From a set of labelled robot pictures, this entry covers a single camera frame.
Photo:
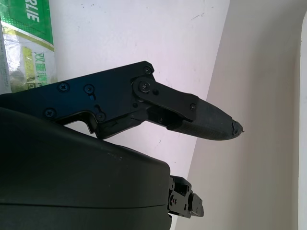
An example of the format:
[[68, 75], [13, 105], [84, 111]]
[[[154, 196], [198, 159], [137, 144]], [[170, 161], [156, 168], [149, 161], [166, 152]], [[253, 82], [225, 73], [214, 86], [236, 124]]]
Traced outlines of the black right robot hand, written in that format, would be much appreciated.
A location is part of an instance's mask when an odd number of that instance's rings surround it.
[[166, 162], [106, 139], [145, 121], [217, 141], [243, 128], [153, 73], [143, 61], [1, 95], [1, 229], [168, 230], [173, 215], [203, 217]]

